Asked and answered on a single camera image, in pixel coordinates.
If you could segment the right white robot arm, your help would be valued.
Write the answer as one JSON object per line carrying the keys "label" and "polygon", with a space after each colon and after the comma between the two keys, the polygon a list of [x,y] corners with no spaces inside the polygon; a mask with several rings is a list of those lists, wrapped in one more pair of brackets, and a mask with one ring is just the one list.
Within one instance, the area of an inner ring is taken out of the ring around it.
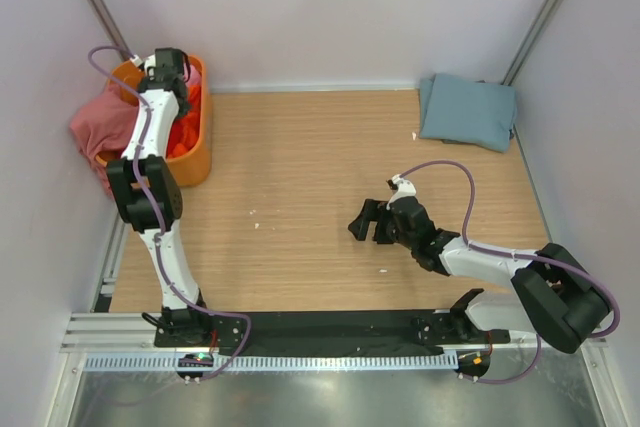
{"label": "right white robot arm", "polygon": [[356,240],[399,244],[429,272],[505,289],[476,289],[459,300],[455,307],[461,312],[450,319],[459,341],[472,343],[492,330],[530,332],[558,351],[573,353],[612,313],[611,300],[561,246],[508,251],[466,240],[435,226],[410,181],[396,176],[388,184],[390,200],[365,200],[349,224]]}

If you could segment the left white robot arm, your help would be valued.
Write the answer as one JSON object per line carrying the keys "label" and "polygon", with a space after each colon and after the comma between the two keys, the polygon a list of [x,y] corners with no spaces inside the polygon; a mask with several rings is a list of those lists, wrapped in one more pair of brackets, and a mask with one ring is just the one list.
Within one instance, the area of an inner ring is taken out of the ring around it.
{"label": "left white robot arm", "polygon": [[165,159],[174,120],[190,109],[191,66],[175,48],[131,62],[142,72],[127,89],[138,100],[138,114],[126,148],[107,163],[106,174],[119,215],[145,244],[160,282],[161,312],[142,314],[156,329],[154,344],[199,347],[211,338],[212,323],[188,267],[180,235],[182,193]]}

